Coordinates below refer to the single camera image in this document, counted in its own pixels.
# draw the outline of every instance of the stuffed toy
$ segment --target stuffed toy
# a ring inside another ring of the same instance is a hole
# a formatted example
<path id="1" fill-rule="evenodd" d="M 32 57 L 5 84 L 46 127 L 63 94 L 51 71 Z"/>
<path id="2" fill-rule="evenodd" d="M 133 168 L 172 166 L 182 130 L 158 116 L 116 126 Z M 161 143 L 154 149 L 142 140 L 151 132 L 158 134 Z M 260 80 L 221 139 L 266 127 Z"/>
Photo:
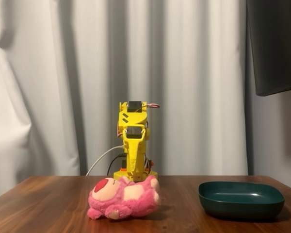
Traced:
<path id="1" fill-rule="evenodd" d="M 134 183 L 123 176 L 117 180 L 105 178 L 90 191 L 87 215 L 92 219 L 105 216 L 123 219 L 142 217 L 155 211 L 160 204 L 159 182 L 148 176 L 143 182 Z"/>

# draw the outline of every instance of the table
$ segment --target table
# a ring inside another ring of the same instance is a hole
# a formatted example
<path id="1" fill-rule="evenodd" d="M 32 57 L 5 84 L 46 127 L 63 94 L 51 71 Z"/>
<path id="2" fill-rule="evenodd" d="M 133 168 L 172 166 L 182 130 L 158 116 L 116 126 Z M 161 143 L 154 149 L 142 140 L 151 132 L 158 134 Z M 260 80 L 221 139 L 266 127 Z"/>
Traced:
<path id="1" fill-rule="evenodd" d="M 0 197 L 0 233 L 291 233 L 291 188 L 266 176 L 160 176 L 162 205 L 148 216 L 114 221 L 87 217 L 90 189 L 104 177 L 30 177 Z M 208 216 L 198 197 L 207 181 L 270 184 L 285 196 L 274 222 Z"/>

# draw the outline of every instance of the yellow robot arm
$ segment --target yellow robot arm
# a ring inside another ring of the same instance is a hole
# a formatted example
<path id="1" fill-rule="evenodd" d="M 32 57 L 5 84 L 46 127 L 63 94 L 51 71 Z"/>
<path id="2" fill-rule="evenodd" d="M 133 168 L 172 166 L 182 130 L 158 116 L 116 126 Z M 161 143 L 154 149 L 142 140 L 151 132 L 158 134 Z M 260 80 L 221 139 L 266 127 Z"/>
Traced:
<path id="1" fill-rule="evenodd" d="M 143 181 L 148 175 L 157 177 L 154 171 L 145 168 L 146 141 L 150 137 L 147 127 L 147 103 L 130 101 L 120 103 L 118 119 L 118 136 L 124 144 L 127 154 L 126 167 L 114 173 L 114 178 L 127 176 L 131 181 Z"/>

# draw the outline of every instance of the plush bear nose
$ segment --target plush bear nose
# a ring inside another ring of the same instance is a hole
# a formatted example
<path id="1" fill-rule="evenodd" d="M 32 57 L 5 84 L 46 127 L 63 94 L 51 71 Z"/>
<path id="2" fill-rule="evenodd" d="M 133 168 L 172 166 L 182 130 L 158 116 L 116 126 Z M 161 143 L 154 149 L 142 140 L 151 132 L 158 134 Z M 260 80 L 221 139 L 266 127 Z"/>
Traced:
<path id="1" fill-rule="evenodd" d="M 94 192 L 96 193 L 99 190 L 101 190 L 104 186 L 106 186 L 107 183 L 108 183 L 108 179 L 103 179 L 103 180 L 99 181 L 95 186 Z"/>

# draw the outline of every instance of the bowl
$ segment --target bowl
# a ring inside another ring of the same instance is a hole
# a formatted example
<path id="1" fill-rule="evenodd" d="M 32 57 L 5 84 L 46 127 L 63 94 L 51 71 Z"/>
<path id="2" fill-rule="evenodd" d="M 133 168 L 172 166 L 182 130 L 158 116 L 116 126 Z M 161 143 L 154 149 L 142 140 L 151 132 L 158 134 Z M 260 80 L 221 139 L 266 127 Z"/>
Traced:
<path id="1" fill-rule="evenodd" d="M 198 193 L 206 213 L 219 218 L 270 219 L 285 202 L 278 189 L 261 183 L 206 182 Z"/>

